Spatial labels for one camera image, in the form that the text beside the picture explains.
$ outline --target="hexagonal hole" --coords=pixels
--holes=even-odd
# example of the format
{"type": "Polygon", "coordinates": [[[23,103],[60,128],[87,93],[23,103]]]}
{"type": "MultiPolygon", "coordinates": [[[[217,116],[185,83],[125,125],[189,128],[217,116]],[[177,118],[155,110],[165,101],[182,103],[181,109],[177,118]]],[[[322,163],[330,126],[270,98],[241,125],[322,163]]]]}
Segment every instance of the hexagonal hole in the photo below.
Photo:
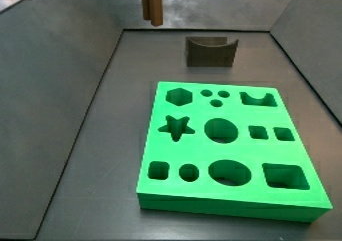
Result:
{"type": "Polygon", "coordinates": [[[193,92],[183,88],[177,88],[167,92],[166,100],[177,106],[183,106],[193,102],[193,92]]]}

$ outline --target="oval hole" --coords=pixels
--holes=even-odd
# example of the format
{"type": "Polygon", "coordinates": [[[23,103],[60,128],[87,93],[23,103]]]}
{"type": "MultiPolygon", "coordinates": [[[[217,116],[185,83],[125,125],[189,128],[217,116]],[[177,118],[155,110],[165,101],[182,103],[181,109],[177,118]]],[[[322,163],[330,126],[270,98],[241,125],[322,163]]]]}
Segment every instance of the oval hole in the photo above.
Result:
{"type": "Polygon", "coordinates": [[[199,177],[198,167],[191,164],[183,165],[179,169],[179,176],[187,182],[195,181],[199,177]]]}
{"type": "Polygon", "coordinates": [[[238,138],[237,126],[223,118],[211,119],[205,125],[205,132],[218,143],[231,143],[238,138]]]}
{"type": "Polygon", "coordinates": [[[233,160],[219,160],[209,167],[211,178],[226,186],[242,186],[251,180],[250,169],[233,160]]]}

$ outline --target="gray wall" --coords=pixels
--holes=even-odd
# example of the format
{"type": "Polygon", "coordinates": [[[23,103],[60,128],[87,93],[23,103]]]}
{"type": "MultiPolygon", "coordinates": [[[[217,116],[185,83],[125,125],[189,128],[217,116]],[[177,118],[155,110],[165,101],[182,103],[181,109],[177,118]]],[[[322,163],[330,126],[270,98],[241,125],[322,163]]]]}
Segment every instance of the gray wall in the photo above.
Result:
{"type": "MultiPolygon", "coordinates": [[[[163,0],[159,28],[269,31],[292,0],[163,0]]],[[[142,18],[141,0],[109,0],[126,28],[154,28],[142,18]]]]}
{"type": "Polygon", "coordinates": [[[342,0],[294,0],[272,34],[342,122],[342,0]]]}
{"type": "Polygon", "coordinates": [[[34,238],[122,34],[106,0],[0,15],[0,238],[34,238]]]}

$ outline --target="curved block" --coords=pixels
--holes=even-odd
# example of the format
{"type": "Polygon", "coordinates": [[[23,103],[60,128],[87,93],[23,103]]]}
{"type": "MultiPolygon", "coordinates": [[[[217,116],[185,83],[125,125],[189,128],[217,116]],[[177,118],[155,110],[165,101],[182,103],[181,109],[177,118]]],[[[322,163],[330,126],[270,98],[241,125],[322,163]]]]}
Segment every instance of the curved block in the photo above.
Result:
{"type": "Polygon", "coordinates": [[[239,40],[227,44],[226,37],[187,37],[189,67],[231,67],[239,40]]]}

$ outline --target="gray floor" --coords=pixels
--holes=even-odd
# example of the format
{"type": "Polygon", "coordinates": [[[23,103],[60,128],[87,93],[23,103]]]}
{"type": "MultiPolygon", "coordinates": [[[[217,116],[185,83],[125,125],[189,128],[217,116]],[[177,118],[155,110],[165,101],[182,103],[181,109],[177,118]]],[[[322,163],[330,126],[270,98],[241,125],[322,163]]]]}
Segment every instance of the gray floor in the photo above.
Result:
{"type": "Polygon", "coordinates": [[[298,240],[342,236],[342,132],[266,33],[126,32],[90,110],[39,239],[298,240]],[[235,64],[187,68],[186,36],[241,40],[235,64]],[[141,211],[138,172],[158,81],[280,89],[334,210],[312,225],[239,217],[141,211]]]}

